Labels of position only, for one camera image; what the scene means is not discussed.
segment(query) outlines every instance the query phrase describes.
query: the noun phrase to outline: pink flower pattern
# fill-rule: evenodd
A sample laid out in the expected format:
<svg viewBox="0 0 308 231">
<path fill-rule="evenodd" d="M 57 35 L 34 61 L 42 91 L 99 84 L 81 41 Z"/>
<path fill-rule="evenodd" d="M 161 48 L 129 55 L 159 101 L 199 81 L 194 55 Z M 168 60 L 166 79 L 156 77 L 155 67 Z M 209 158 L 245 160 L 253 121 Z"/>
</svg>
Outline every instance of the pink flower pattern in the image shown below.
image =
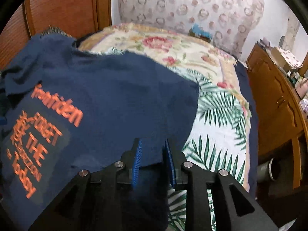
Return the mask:
<svg viewBox="0 0 308 231">
<path fill-rule="evenodd" d="M 225 51 L 219 49 L 219 48 L 212 48 L 208 51 L 210 54 L 213 54 L 215 56 L 221 56 L 222 58 L 224 58 L 225 60 L 232 60 L 233 57 L 231 55 L 229 55 L 228 53 L 226 53 Z"/>
<path fill-rule="evenodd" d="M 243 109 L 243 112 L 244 112 L 244 117 L 246 118 L 248 116 L 248 111 L 244 106 L 242 106 L 242 109 Z"/>
<path fill-rule="evenodd" d="M 218 66 L 218 64 L 215 62 L 213 58 L 209 56 L 209 54 L 204 54 L 203 56 L 201 56 L 201 59 L 212 66 L 216 66 L 216 67 Z"/>
<path fill-rule="evenodd" d="M 175 31 L 172 31 L 172 30 L 168 30 L 168 34 L 170 34 L 170 35 L 178 35 L 178 33 L 177 32 L 175 32 Z"/>
<path fill-rule="evenodd" d="M 163 61 L 167 62 L 168 66 L 173 66 L 178 64 L 180 61 L 177 59 L 174 59 L 172 56 L 168 56 L 167 58 L 163 58 Z"/>
<path fill-rule="evenodd" d="M 227 89 L 227 88 L 233 89 L 234 88 L 234 86 L 232 84 L 227 83 L 226 81 L 218 82 L 217 86 L 220 87 L 220 88 L 223 88 L 223 89 Z"/>
<path fill-rule="evenodd" d="M 172 40 L 159 36 L 147 37 L 142 43 L 150 49 L 161 49 L 164 52 L 169 52 L 172 47 Z"/>
</svg>

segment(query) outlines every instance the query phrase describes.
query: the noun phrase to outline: clothing pile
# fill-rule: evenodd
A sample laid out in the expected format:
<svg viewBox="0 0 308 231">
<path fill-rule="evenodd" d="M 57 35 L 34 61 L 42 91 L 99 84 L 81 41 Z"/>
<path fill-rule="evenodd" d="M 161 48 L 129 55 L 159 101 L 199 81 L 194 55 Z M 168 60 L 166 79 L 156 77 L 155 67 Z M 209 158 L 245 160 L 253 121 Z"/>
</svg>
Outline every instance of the clothing pile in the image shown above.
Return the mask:
<svg viewBox="0 0 308 231">
<path fill-rule="evenodd" d="M 116 49 L 97 55 L 66 34 L 35 35 L 0 78 L 3 209 L 27 230 L 80 170 L 99 171 L 144 138 L 146 169 L 131 208 L 164 230 L 168 185 L 154 186 L 161 170 L 153 166 L 167 138 L 184 146 L 198 93 L 196 83 L 148 57 Z"/>
</svg>

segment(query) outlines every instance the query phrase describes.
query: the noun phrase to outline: cabinet door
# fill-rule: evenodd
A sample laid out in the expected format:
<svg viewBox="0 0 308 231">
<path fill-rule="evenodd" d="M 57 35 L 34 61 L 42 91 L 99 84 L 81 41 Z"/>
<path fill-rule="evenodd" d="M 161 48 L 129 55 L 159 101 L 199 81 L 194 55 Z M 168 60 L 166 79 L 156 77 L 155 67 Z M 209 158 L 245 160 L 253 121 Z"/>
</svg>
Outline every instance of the cabinet door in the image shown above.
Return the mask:
<svg viewBox="0 0 308 231">
<path fill-rule="evenodd" d="M 302 115 L 293 96 L 284 97 L 267 126 L 259 129 L 259 155 L 274 150 L 303 130 Z"/>
<path fill-rule="evenodd" d="M 251 89 L 259 117 L 259 129 L 267 125 L 287 94 L 285 81 L 277 73 L 278 68 L 268 56 L 263 56 L 249 73 Z"/>
<path fill-rule="evenodd" d="M 255 45 L 249 57 L 247 58 L 248 70 L 254 69 L 255 65 L 258 63 L 258 61 L 260 61 L 260 59 L 262 59 L 263 55 L 263 50 L 258 45 Z"/>
</svg>

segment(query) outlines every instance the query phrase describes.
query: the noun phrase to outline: wooden cabinet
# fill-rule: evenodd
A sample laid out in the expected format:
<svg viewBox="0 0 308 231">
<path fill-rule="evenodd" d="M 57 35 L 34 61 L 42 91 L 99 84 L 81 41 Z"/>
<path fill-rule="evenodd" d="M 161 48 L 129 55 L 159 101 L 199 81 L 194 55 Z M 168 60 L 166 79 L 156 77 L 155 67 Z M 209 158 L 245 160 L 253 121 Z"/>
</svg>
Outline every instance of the wooden cabinet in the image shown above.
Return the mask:
<svg viewBox="0 0 308 231">
<path fill-rule="evenodd" d="M 266 156 L 291 140 L 294 157 L 293 188 L 300 186 L 300 136 L 308 141 L 306 116 L 290 82 L 257 44 L 248 60 L 248 76 L 259 117 L 258 155 Z"/>
<path fill-rule="evenodd" d="M 249 73 L 254 99 L 257 103 L 259 125 L 266 126 L 277 108 L 284 102 L 286 86 L 269 58 L 259 58 Z"/>
</svg>

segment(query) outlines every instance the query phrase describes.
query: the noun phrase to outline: floral bedspread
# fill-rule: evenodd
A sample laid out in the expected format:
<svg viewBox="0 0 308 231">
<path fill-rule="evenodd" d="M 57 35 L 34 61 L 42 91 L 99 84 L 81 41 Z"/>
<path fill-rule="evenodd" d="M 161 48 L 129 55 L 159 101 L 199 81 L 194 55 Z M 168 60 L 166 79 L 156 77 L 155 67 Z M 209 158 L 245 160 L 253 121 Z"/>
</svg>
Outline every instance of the floral bedspread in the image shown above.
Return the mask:
<svg viewBox="0 0 308 231">
<path fill-rule="evenodd" d="M 240 93 L 235 59 L 198 38 L 132 23 L 105 28 L 79 49 L 102 53 L 110 47 L 146 55 L 199 84 L 198 111 L 182 151 L 203 169 L 228 170 L 249 190 L 250 111 Z M 210 190 L 208 197 L 212 230 L 216 230 Z M 170 189 L 168 202 L 169 228 L 184 230 L 186 191 Z"/>
</svg>

